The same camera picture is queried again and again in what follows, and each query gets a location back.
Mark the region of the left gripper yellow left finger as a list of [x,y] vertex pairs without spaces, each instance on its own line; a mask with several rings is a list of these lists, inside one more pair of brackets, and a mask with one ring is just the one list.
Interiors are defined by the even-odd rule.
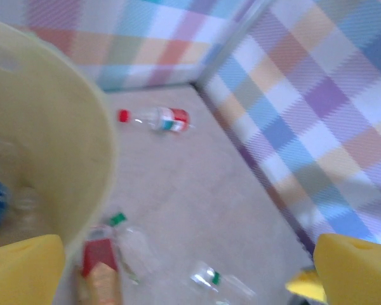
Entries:
[[55,234],[0,247],[0,304],[51,304],[64,266]]

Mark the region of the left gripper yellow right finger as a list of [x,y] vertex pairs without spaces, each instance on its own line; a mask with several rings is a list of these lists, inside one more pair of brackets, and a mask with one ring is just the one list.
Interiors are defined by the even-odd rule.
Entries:
[[381,244],[322,234],[313,259],[328,304],[381,304]]

